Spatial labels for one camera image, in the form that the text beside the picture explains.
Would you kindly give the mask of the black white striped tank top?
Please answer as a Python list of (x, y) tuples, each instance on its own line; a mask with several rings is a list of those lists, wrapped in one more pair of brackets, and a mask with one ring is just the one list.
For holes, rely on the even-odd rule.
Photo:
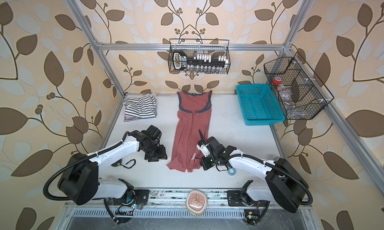
[(157, 116), (157, 99), (154, 93), (141, 98), (125, 98), (124, 121), (150, 119)]

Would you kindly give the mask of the maroon tank top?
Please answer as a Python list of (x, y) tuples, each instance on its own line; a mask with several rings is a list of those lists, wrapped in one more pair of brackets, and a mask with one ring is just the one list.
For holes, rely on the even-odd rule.
[(179, 110), (172, 158), (167, 167), (180, 172), (192, 172), (201, 167), (204, 154), (197, 148), (200, 134), (208, 138), (212, 114), (212, 92), (190, 94), (178, 92)]

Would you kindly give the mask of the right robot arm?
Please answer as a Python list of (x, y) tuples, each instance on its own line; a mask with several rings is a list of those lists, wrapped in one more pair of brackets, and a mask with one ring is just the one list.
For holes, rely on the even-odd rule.
[(224, 147), (214, 137), (206, 139), (199, 133), (201, 139), (197, 144), (198, 150), (203, 153), (201, 166), (205, 171), (212, 167), (219, 170), (244, 170), (264, 180), (267, 184), (265, 198), (255, 189), (254, 181), (248, 180), (233, 198), (247, 207), (259, 208), (264, 204), (260, 213), (247, 214), (245, 222), (256, 226), (266, 215), (272, 201), (290, 213), (296, 213), (299, 206), (312, 205), (314, 198), (309, 185), (284, 158), (276, 157), (274, 160), (262, 160), (246, 154), (233, 146)]

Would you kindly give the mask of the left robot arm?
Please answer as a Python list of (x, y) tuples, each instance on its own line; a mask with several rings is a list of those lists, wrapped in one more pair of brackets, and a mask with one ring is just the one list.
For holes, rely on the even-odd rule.
[(67, 165), (44, 184), (44, 196), (52, 201), (71, 200), (78, 206), (103, 200), (108, 215), (120, 224), (108, 206), (110, 199), (133, 209), (146, 200), (138, 197), (134, 186), (126, 180), (102, 179), (99, 175), (108, 167), (120, 164), (124, 157), (140, 151), (148, 162), (166, 160), (168, 156), (165, 146), (161, 144), (161, 136), (162, 132), (151, 125), (143, 131), (125, 132), (119, 142), (94, 153), (73, 155)]

